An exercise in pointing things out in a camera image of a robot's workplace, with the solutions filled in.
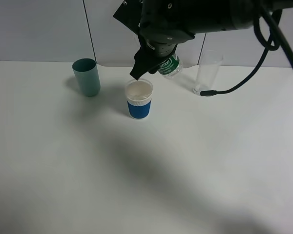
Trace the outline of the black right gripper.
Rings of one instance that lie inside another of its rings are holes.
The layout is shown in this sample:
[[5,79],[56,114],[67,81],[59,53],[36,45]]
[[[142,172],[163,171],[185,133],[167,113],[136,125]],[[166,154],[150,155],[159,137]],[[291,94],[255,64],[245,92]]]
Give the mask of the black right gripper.
[[177,44],[157,43],[138,36],[140,49],[135,54],[135,63],[130,75],[139,80],[144,74],[155,74],[159,66],[174,55]]

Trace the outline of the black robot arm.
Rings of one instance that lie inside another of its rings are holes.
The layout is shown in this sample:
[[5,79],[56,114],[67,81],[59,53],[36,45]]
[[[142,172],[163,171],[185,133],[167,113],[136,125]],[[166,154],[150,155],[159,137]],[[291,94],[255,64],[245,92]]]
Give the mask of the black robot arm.
[[139,0],[133,32],[140,49],[131,76],[138,80],[154,74],[178,44],[196,34],[254,28],[267,51],[282,47],[293,69],[293,51],[278,22],[283,9],[293,8],[293,0]]

